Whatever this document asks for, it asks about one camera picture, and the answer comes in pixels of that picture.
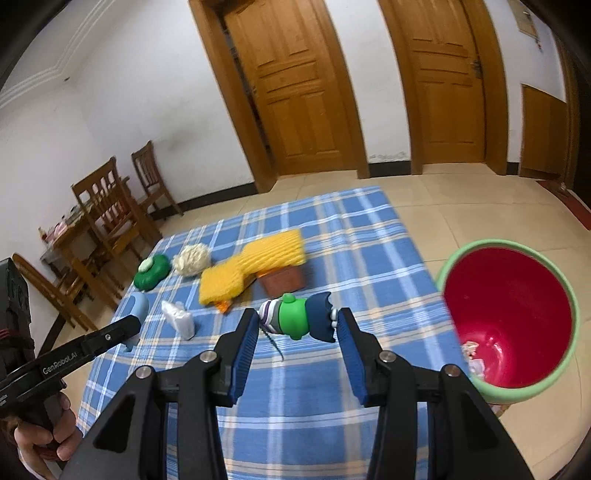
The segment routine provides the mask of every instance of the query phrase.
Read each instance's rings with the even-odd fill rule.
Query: door frame
[[[566,116],[567,116],[567,154],[563,174],[560,180],[564,182],[568,189],[573,188],[574,173],[577,170],[577,158],[579,157],[579,134],[580,134],[580,114],[579,114],[579,87],[574,72],[573,60],[562,41],[554,36],[556,50],[562,67],[562,76],[564,78],[564,92],[566,94]]]
[[[357,177],[366,179],[369,178],[369,164],[357,103],[345,58],[324,0],[310,0],[310,2],[318,17],[324,41],[335,68],[339,93],[343,101],[347,125],[351,134]],[[264,193],[271,190],[277,181],[278,174],[258,132],[254,114],[216,13],[218,9],[228,3],[228,0],[189,0],[197,30],[203,40],[205,52],[212,65],[228,114],[251,168],[257,190],[259,193]]]
[[[495,27],[483,0],[460,0],[474,35],[482,69],[485,111],[485,158],[488,167],[499,175],[507,171],[509,111],[505,67]],[[378,0],[398,60],[402,89],[406,102],[411,143],[411,171],[423,172],[425,152],[421,114],[418,107],[417,83],[414,81],[410,51],[402,33],[402,25],[390,0]]]

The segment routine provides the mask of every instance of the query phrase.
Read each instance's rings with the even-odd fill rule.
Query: metal screw
[[[459,377],[460,373],[462,373],[460,367],[457,365],[446,365],[443,371],[448,377]]]
[[[213,350],[205,350],[204,352],[201,352],[201,354],[199,355],[199,359],[206,364],[208,364],[209,362],[213,362],[216,358],[217,353]]]
[[[135,371],[135,376],[138,378],[148,378],[150,375],[152,375],[152,369],[146,365]]]
[[[379,353],[379,359],[385,364],[391,364],[394,362],[394,360],[396,360],[396,354],[390,350],[382,350]]]

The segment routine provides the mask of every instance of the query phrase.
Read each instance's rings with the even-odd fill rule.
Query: finger
[[[51,442],[53,435],[48,430],[26,421],[22,422],[14,431],[14,439],[20,448],[33,445],[46,445]]]
[[[29,445],[25,448],[19,447],[23,461],[29,466],[31,470],[39,474],[46,480],[56,480],[56,477],[50,472],[46,463],[37,455],[33,446]]]
[[[66,410],[53,428],[53,437],[57,443],[63,442],[76,429],[76,415],[71,410]]]
[[[82,441],[82,432],[80,429],[74,429],[74,433],[70,435],[69,438],[64,440],[61,445],[57,448],[57,456],[61,460],[69,460],[70,457],[74,454],[78,445]]]
[[[70,399],[67,397],[67,395],[63,392],[60,392],[58,394],[58,398],[60,400],[60,405],[64,410],[70,410],[70,408],[72,407],[72,402],[70,402]]]

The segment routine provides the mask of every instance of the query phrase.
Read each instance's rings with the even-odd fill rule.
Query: white fluffy object
[[[211,263],[209,248],[205,244],[186,245],[173,257],[173,267],[183,277],[199,275]]]

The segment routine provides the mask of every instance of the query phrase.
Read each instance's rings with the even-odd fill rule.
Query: door panel
[[[335,70],[310,0],[225,14],[280,174],[355,168]]]
[[[423,163],[484,161],[485,115],[478,58],[460,0],[389,0],[402,26],[416,88]]]
[[[555,175],[564,170],[567,156],[567,109],[562,100],[529,85],[521,85],[523,97],[523,144],[521,175],[533,170]]]

